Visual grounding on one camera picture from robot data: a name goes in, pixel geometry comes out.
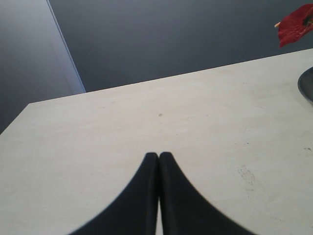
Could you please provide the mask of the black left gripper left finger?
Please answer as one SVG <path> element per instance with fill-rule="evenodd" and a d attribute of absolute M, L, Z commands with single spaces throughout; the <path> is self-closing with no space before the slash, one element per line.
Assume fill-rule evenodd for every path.
<path fill-rule="evenodd" d="M 154 235 L 157 226 L 159 165 L 147 153 L 137 172 L 117 198 L 74 235 Z"/>

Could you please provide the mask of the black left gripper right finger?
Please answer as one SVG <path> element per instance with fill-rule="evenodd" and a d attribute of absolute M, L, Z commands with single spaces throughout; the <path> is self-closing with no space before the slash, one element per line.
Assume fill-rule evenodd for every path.
<path fill-rule="evenodd" d="M 170 152 L 159 157 L 165 235 L 243 235 L 245 229 L 212 206 L 188 181 Z"/>

